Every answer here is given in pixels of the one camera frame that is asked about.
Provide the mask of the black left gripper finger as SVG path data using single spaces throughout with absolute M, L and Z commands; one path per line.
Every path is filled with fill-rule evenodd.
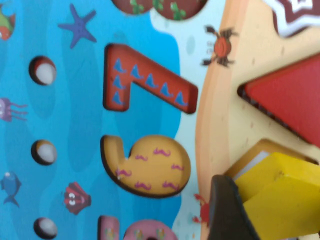
M 210 240 L 259 240 L 232 178 L 214 175 L 209 200 Z

